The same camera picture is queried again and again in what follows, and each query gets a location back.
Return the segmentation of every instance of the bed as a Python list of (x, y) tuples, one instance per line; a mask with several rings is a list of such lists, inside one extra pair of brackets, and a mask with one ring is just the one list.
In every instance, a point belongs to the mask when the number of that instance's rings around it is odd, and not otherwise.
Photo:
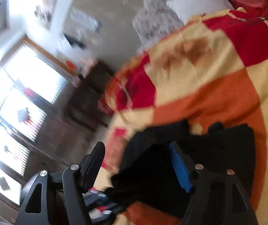
[[(268, 225), (268, 17), (243, 8), (194, 16), (125, 64), (105, 97), (115, 114), (97, 189), (110, 185), (127, 140), (148, 126), (187, 119), (193, 134), (204, 134), (214, 122), (247, 123), (256, 144), (251, 203)], [(140, 202), (124, 215), (136, 225), (181, 222)]]

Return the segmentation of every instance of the silver bolt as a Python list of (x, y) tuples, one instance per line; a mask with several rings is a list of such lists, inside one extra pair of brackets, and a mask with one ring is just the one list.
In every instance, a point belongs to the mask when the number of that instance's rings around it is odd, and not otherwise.
[(46, 170), (43, 170), (40, 172), (40, 176), (44, 177), (45, 175), (47, 175), (47, 171)]
[(203, 170), (204, 166), (202, 164), (196, 164), (196, 169), (197, 170)]
[(78, 164), (74, 164), (70, 167), (71, 170), (77, 170), (79, 168)]
[(229, 175), (231, 175), (231, 176), (235, 174), (235, 172), (234, 172), (232, 169), (228, 169), (228, 170), (227, 170), (227, 173), (228, 173)]

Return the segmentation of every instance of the window frame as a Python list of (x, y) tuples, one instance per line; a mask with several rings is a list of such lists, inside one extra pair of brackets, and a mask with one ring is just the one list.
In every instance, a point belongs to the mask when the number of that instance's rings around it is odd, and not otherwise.
[[(37, 44), (35, 44), (33, 41), (31, 41), (27, 36), (23, 37), (19, 42), (17, 42), (5, 55), (4, 57), (1, 59), (0, 61), (0, 69), (5, 65), (5, 63), (11, 58), (12, 55), (14, 55), (14, 53), (16, 53), (16, 51), (22, 46), (22, 45), (26, 45), (28, 47), (30, 47), (32, 50), (35, 51), (35, 53), (37, 54), (37, 57), (44, 61), (46, 64), (48, 64), (51, 68), (53, 68), (55, 71), (57, 71), (59, 74), (61, 74), (66, 80), (67, 80), (67, 84), (68, 85), (71, 80), (72, 77), (76, 75), (76, 73), (70, 69), (67, 65), (65, 65), (64, 63), (60, 62), (58, 59), (56, 59), (54, 56), (50, 55), (48, 52), (46, 52), (43, 48), (41, 48), (40, 46), (38, 46)], [(55, 106), (56, 101), (51, 104), (50, 102), (48, 102), (47, 100), (43, 99), (42, 101), (35, 101), (33, 99), (30, 99), (23, 91), (21, 91), (22, 94), (27, 97), (31, 102), (33, 102), (37, 107), (39, 107), (40, 109), (42, 109), (47, 115), (50, 111), (52, 111), (53, 107)], [(0, 116), (0, 126), (2, 127), (6, 127), (8, 129), (10, 129), (11, 133), (9, 133), (7, 131), (7, 133), (14, 138), (19, 144), (21, 144), (22, 146), (26, 147), (30, 153), (31, 152), (37, 152), (41, 155), (46, 155), (48, 156), (46, 153), (44, 153), (43, 151), (39, 150), (36, 146), (35, 146), (35, 142), (32, 141), (31, 139), (29, 139), (27, 136), (25, 136), (24, 134), (22, 134), (20, 131), (18, 131), (17, 129), (15, 129), (11, 124), (9, 124), (5, 119), (3, 119)], [(22, 185), (22, 187), (26, 184), (26, 180), (23, 179), (23, 176), (21, 176), (19, 173), (17, 173), (15, 170), (13, 170), (12, 168), (10, 168), (9, 166), (7, 166), (5, 163), (3, 163), (2, 161), (0, 161), (0, 169), (5, 172), (7, 175), (9, 175), (10, 177), (12, 177), (14, 180), (16, 180), (18, 183), (20, 183)], [(20, 205), (17, 205), (16, 203), (14, 203), (13, 201), (11, 201), (10, 199), (8, 199), (7, 197), (5, 197), (2, 193), (0, 193), (0, 200), (2, 202), (4, 202), (6, 205), (8, 205), (9, 207), (11, 207), (12, 209), (19, 211)]]

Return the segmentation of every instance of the floor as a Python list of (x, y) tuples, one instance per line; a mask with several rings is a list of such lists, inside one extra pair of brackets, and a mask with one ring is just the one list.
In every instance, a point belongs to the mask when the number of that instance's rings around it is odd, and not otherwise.
[(143, 7), (143, 0), (74, 0), (71, 7), (102, 23), (97, 34), (75, 26), (70, 16), (67, 16), (64, 24), (64, 31), (69, 34), (83, 35), (84, 44), (97, 59), (102, 59), (117, 70), (135, 55), (141, 42), (133, 28), (132, 19), (138, 9)]

